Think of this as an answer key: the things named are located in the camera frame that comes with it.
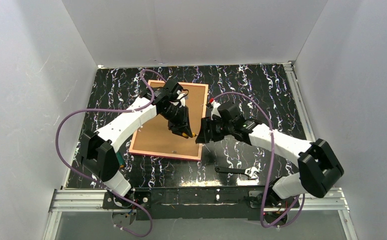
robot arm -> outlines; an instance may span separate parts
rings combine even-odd
[[[168,120],[168,129],[184,138],[194,137],[189,122],[189,109],[185,106],[185,94],[177,81],[169,80],[163,87],[154,88],[154,101],[140,111],[120,114],[96,132],[86,130],[81,135],[81,164],[98,176],[107,187],[121,196],[130,190],[130,183],[119,171],[118,151],[125,140],[144,123],[157,115]],[[128,110],[147,105],[152,96],[146,90]]]
[[[213,101],[207,106],[212,109],[211,117],[201,120],[196,143],[217,142],[226,135],[232,135],[249,145],[272,149],[269,127],[256,119],[245,119],[234,103],[219,104]],[[310,142],[277,130],[273,130],[273,136],[275,154],[296,164],[299,172],[270,183],[267,199],[272,204],[304,193],[323,198],[344,174],[344,169],[325,140]]]

marble tabletop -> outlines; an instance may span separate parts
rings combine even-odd
[[[151,67],[166,79],[209,85],[209,98],[224,92],[239,92],[251,97],[269,115],[273,127],[299,139],[306,139],[285,70],[280,64],[211,65]],[[98,69],[93,82],[88,108],[126,109],[146,87],[139,77],[141,68]],[[146,73],[147,80],[156,76]],[[219,100],[239,104],[246,118],[266,119],[248,101],[239,96],[222,96]],[[118,116],[117,113],[86,113],[82,131],[103,127]],[[269,171],[270,152],[250,146],[227,136],[220,142],[210,142],[202,148],[201,161],[186,161],[164,157],[128,153],[132,137],[120,149],[126,161],[126,179],[135,188],[204,187],[264,185]],[[79,145],[72,166],[92,175],[79,162]],[[260,170],[257,180],[240,174],[217,173],[215,166]],[[286,159],[276,156],[272,179],[298,172]],[[70,173],[66,188],[98,188],[95,183]]]

brown board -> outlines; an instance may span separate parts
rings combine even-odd
[[[151,87],[164,86],[163,81],[149,80]],[[199,83],[179,82],[189,90],[186,106],[189,108],[189,122],[192,133],[198,134],[201,118],[206,116],[208,85]],[[134,132],[129,153],[155,157],[200,161],[202,144],[196,144],[195,138],[184,138],[172,133],[168,121],[161,115],[146,122],[142,128]]]

wrench handle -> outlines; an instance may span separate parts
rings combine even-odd
[[[245,169],[229,168],[224,166],[216,166],[214,170],[217,173],[223,173],[223,174],[245,174]]]

wrench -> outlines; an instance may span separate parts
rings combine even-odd
[[[260,171],[255,167],[249,167],[247,169],[238,169],[238,168],[229,168],[224,166],[216,166],[214,170],[217,173],[224,174],[243,174],[247,175],[249,180],[257,179],[259,176],[257,175]]]

